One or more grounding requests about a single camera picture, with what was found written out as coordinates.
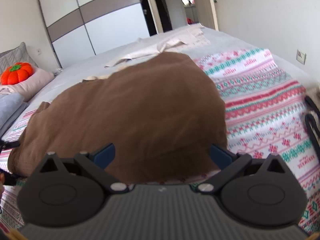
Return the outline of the white grey sliding wardrobe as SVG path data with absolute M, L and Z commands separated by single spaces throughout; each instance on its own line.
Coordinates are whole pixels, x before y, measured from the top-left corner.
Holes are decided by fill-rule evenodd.
M 149 37 L 140 0 L 39 0 L 61 67 Z

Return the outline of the pink pillow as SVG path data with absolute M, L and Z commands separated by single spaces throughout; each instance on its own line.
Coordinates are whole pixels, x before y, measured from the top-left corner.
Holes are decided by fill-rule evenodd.
M 15 85 L 1 85 L 1 94 L 18 93 L 24 98 L 24 102 L 28 102 L 53 79 L 54 74 L 52 72 L 47 72 L 41 68 L 34 68 L 34 74 L 25 81 Z

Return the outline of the blue grey pillow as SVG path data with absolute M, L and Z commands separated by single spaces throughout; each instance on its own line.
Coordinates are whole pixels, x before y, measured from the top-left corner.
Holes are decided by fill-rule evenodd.
M 28 107 L 24 97 L 19 93 L 1 94 L 0 99 L 0 136 L 12 126 L 15 120 Z

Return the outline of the wall power outlet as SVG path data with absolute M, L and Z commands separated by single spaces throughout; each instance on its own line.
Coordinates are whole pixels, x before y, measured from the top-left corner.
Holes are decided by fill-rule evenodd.
M 301 63 L 301 64 L 305 64 L 306 62 L 306 53 L 301 52 L 300 50 L 297 50 L 296 53 L 296 60 Z

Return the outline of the orange pumpkin plush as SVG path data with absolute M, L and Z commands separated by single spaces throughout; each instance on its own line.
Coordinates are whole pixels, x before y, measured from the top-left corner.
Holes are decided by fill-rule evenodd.
M 1 74 L 1 85 L 16 85 L 31 77 L 34 69 L 30 63 L 17 62 Z

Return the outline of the white fleece garment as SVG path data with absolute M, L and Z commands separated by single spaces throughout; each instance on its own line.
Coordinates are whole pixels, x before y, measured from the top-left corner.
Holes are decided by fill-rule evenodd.
M 315 152 L 319 158 L 319 121 L 320 121 L 320 111 L 319 111 L 319 87 L 315 87 L 306 92 L 304 101 L 308 108 L 308 113 L 306 113 L 304 120 L 306 125 L 307 134 L 309 135 L 310 141 L 315 149 Z

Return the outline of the grey quilted pillow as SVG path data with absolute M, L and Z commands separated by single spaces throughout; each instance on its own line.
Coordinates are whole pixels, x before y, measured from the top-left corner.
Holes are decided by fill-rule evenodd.
M 0 55 L 0 74 L 8 67 L 18 62 L 30 63 L 33 67 L 37 67 L 36 62 L 28 54 L 26 44 L 22 42 L 18 47 L 2 52 Z

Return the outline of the brown coat with fur collar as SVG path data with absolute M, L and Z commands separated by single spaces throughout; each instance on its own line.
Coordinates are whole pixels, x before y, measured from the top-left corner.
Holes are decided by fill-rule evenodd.
M 49 151 L 71 158 L 113 144 L 106 172 L 119 181 L 185 179 L 217 168 L 209 150 L 227 146 L 225 103 L 188 55 L 162 53 L 41 103 L 19 141 L 8 169 L 25 177 Z

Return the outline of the beige folded sheet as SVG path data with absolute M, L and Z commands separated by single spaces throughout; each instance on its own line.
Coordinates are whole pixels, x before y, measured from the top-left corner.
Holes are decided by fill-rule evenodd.
M 129 44 L 117 56 L 108 61 L 105 67 L 115 67 L 128 61 L 154 57 L 166 51 L 181 52 L 209 45 L 210 40 L 204 36 L 203 29 L 204 26 L 197 23 L 161 33 L 154 37 L 140 38 L 136 42 Z

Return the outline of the white bedroom door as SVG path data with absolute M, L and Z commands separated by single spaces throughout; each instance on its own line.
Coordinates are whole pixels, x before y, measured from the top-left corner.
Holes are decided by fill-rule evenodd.
M 199 21 L 207 28 L 219 31 L 215 0 L 196 0 Z

